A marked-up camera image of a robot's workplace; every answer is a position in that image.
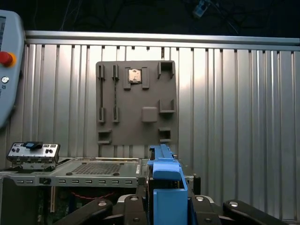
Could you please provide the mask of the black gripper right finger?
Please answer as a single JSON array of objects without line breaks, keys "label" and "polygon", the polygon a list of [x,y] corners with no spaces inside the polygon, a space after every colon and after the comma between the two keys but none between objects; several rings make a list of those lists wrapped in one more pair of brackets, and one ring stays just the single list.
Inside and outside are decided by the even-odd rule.
[{"label": "black gripper right finger", "polygon": [[188,223],[190,225],[284,225],[277,219],[243,201],[228,200],[218,206],[204,195],[188,201]]}]

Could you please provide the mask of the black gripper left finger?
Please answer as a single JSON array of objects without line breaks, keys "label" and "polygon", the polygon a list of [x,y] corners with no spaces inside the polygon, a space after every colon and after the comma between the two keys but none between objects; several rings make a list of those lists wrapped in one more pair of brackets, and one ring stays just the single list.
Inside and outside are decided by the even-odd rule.
[{"label": "black gripper left finger", "polygon": [[146,225],[147,215],[143,198],[125,196],[124,201],[113,205],[104,198],[95,199],[64,218],[56,225]]}]

